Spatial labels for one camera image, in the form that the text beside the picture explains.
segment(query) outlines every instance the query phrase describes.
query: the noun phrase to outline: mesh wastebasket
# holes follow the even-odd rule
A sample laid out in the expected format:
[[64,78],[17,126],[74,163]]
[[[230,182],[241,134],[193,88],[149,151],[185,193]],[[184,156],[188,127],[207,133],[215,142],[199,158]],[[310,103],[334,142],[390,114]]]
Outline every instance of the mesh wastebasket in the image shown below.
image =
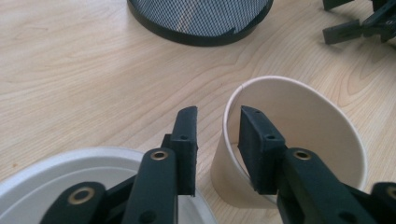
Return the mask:
[[273,0],[128,0],[151,32],[178,43],[219,46],[248,34],[267,15]]

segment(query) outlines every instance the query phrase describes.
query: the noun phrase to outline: table surface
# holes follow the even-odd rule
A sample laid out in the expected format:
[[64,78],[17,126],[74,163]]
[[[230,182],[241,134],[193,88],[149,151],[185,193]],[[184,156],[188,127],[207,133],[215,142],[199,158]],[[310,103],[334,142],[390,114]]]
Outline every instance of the table surface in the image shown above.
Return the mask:
[[158,147],[177,111],[197,105],[197,188],[219,223],[281,223],[276,210],[231,207],[209,175],[232,92],[277,75],[311,86],[352,121],[367,150],[366,191],[396,182],[396,41],[327,46],[322,36],[371,14],[366,0],[331,12],[320,0],[275,0],[248,37],[198,48],[148,31],[126,0],[0,0],[0,180],[77,148]]

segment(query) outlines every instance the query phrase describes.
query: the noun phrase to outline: black plastic part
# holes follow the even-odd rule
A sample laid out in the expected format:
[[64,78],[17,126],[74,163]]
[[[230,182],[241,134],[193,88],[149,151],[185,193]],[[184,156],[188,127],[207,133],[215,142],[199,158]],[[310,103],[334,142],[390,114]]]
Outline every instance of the black plastic part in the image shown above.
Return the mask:
[[276,165],[286,150],[285,139],[260,110],[242,105],[238,147],[253,188],[276,194]]
[[276,198],[277,208],[284,224],[304,223],[304,213],[296,200],[291,200],[281,195]]
[[386,4],[382,7],[378,3],[377,5],[373,6],[379,8],[375,11],[373,15],[371,15],[362,23],[362,26],[364,28],[373,27],[379,21],[382,21],[385,18],[389,17],[394,12],[394,8],[396,7],[396,0],[388,0]]
[[376,183],[370,198],[378,223],[396,223],[396,183]]
[[40,224],[99,224],[104,221],[100,206],[105,186],[83,182],[65,190],[43,216]]
[[125,211],[126,201],[134,186],[135,175],[124,180],[106,192],[103,202],[107,210],[106,224],[120,223]]
[[177,223],[177,159],[173,150],[148,151],[140,164],[122,224]]
[[314,152],[290,148],[282,169],[304,212],[304,223],[375,223]]
[[362,29],[359,20],[350,21],[323,30],[324,42],[328,45],[359,38],[361,35]]
[[344,184],[347,190],[349,190],[349,193],[352,194],[352,196],[358,201],[358,203],[367,211],[369,211],[371,214],[375,210],[375,207],[373,206],[370,198],[370,194],[367,194],[365,192],[362,192],[358,189],[354,189],[350,187],[349,185]]
[[323,6],[324,9],[327,11],[352,1],[353,0],[323,0]]
[[268,14],[271,6],[273,4],[272,0],[268,1],[267,7],[256,16],[256,18],[242,31],[239,33],[234,33],[233,29],[229,32],[224,33],[223,35],[218,36],[200,36],[200,35],[189,35],[181,32],[177,32],[168,28],[165,28],[153,21],[147,19],[144,15],[142,15],[138,10],[136,10],[132,0],[128,0],[128,7],[131,10],[132,14],[144,27],[150,30],[152,33],[159,35],[165,39],[197,47],[215,47],[215,46],[223,46],[232,44],[247,35],[251,34],[256,28],[257,24],[260,23],[265,16]]
[[180,110],[172,134],[166,134],[162,143],[162,147],[171,148],[176,153],[178,195],[195,196],[197,113],[196,106]]
[[[323,0],[325,9],[339,6],[344,0]],[[351,21],[323,30],[325,43],[336,44],[361,35],[369,37],[380,35],[381,42],[387,42],[396,36],[396,0],[373,0],[374,14],[360,26],[359,21]]]

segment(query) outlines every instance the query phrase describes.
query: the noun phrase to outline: white plate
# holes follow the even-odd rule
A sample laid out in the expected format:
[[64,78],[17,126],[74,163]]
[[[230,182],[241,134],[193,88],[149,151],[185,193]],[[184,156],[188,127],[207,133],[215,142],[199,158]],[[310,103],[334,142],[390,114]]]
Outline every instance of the white plate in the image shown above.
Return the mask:
[[[143,153],[119,147],[66,152],[36,163],[0,184],[0,223],[39,223],[55,199],[84,181],[107,189],[138,171]],[[200,192],[178,196],[178,223],[217,223]]]

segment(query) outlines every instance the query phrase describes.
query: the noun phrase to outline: paper cup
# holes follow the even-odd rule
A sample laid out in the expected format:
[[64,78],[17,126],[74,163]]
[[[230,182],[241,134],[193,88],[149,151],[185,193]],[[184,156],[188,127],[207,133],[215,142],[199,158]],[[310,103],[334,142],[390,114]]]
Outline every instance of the paper cup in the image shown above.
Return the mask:
[[364,187],[365,150],[341,110],[301,82],[257,77],[233,93],[224,111],[211,179],[226,203],[240,208],[276,208],[276,196],[261,196],[253,190],[237,148],[241,105],[262,111],[285,137],[288,147],[314,151],[340,181],[357,189]]

